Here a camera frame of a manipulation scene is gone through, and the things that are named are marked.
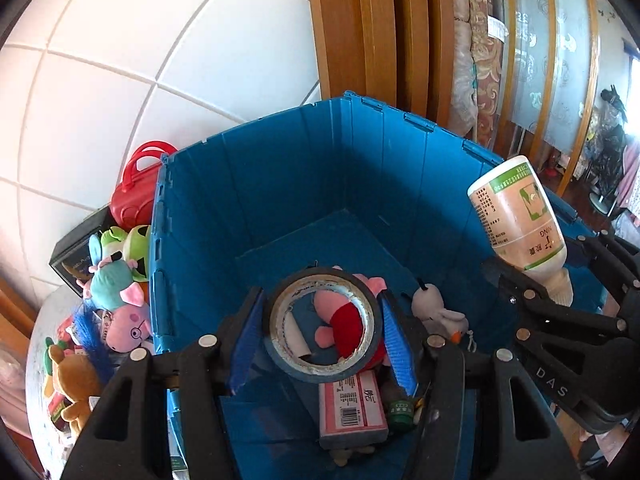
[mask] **orange label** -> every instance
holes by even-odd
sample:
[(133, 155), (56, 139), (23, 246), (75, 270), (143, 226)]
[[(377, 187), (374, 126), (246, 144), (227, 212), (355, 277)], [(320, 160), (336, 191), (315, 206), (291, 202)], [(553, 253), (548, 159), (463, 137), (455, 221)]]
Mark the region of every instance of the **orange label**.
[(469, 196), (495, 252), (519, 269), (537, 267), (564, 247), (543, 193), (523, 163)]

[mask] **roll of tape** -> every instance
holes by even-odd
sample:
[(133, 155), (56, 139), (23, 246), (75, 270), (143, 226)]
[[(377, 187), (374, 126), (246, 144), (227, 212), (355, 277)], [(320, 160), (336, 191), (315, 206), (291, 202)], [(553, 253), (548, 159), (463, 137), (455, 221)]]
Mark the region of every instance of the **roll of tape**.
[[(287, 312), (292, 304), (318, 290), (330, 290), (351, 301), (363, 326), (360, 344), (346, 359), (316, 365), (299, 359), (284, 337)], [(333, 383), (355, 375), (375, 354), (382, 336), (382, 311), (369, 287), (348, 272), (331, 267), (312, 267), (283, 280), (267, 300), (262, 322), (264, 344), (273, 361), (290, 376), (307, 383)]]

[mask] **red handle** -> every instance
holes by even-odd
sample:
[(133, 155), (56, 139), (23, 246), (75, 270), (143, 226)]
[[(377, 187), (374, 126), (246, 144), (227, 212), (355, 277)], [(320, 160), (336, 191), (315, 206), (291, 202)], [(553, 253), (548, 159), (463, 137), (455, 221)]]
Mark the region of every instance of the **red handle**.
[(124, 171), (122, 172), (122, 190), (127, 191), (133, 186), (133, 177), (140, 172), (137, 163), (141, 158), (153, 156), (160, 159), (163, 153), (171, 155), (176, 151), (172, 145), (162, 140), (151, 140), (142, 144), (133, 152), (129, 162), (124, 167)]

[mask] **table surface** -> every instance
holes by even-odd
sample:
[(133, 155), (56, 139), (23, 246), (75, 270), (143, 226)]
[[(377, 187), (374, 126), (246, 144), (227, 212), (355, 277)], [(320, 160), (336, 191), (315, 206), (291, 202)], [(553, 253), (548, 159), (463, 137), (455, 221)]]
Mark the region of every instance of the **table surface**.
[(44, 469), (51, 473), (52, 480), (58, 480), (62, 475), (65, 460), (63, 459), (64, 444), (49, 420), (47, 403), (42, 397), (42, 385), (45, 379), (43, 361), (45, 338), (55, 338), (56, 329), (60, 323), (80, 305), (81, 301), (81, 298), (65, 285), (53, 292), (38, 313), (27, 354), (27, 417), (40, 462)]

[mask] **plush toy with red shirt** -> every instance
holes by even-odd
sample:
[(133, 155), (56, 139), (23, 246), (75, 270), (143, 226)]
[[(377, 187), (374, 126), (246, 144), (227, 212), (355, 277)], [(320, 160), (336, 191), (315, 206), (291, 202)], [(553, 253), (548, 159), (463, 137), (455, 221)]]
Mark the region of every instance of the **plush toy with red shirt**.
[[(338, 266), (334, 266), (334, 269), (342, 270)], [(383, 278), (367, 278), (362, 274), (354, 274), (354, 276), (363, 281), (374, 296), (386, 289), (386, 283)], [(315, 340), (318, 346), (320, 348), (329, 348), (335, 345), (338, 355), (345, 359), (353, 354), (353, 351), (360, 344), (364, 331), (360, 313), (356, 306), (346, 301), (346, 298), (337, 292), (318, 290), (314, 294), (314, 308), (320, 319), (329, 325), (318, 327), (316, 330)], [(363, 370), (373, 368), (379, 363), (389, 366), (385, 343), (382, 339), (371, 361), (367, 363)]]

